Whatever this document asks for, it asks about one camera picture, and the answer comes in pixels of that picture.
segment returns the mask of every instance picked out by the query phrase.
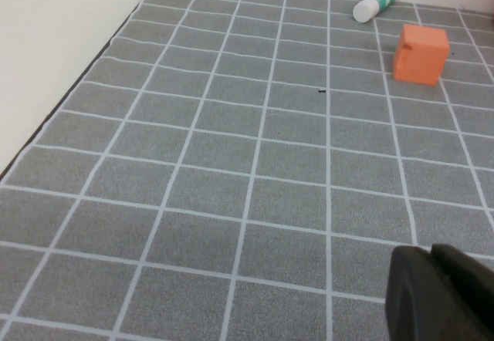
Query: orange block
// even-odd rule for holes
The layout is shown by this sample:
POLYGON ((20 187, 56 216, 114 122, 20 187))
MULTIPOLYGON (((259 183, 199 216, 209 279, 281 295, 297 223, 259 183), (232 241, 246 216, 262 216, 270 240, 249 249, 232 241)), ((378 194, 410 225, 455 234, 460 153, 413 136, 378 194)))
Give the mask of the orange block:
POLYGON ((393 78, 435 85, 449 54, 446 31, 404 24, 393 60, 393 78))

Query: gray floor mat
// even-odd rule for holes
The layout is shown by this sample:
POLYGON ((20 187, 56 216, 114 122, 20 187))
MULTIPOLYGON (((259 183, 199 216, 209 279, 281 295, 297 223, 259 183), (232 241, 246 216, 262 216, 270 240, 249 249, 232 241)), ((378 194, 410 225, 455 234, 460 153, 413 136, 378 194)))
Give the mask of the gray floor mat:
POLYGON ((0 182, 0 339, 382 340, 395 245, 494 268, 490 18, 355 2, 144 0, 0 182))

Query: gray grid mat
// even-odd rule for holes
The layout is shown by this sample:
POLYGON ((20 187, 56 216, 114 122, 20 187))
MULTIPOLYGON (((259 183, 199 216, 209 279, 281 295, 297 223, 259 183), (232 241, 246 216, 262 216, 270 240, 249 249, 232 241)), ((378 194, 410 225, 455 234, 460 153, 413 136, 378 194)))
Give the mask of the gray grid mat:
POLYGON ((494 268, 490 18, 354 4, 144 0, 0 182, 0 339, 381 340, 395 245, 494 268))

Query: glue stick cap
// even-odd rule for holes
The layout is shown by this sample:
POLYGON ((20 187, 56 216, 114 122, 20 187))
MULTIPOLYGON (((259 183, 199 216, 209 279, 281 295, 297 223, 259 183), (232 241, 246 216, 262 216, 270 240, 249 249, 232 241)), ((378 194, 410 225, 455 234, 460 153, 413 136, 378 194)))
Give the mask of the glue stick cap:
POLYGON ((377 0, 363 0, 354 7, 354 18, 358 22, 367 22, 379 12, 377 0))

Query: white glue stick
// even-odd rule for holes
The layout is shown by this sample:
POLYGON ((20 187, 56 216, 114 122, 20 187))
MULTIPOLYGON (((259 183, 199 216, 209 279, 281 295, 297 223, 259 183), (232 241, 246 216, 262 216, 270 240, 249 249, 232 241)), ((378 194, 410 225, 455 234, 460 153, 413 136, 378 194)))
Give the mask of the white glue stick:
POLYGON ((384 11, 394 0, 363 0, 354 7, 354 18, 358 22, 367 22, 377 13, 384 11))

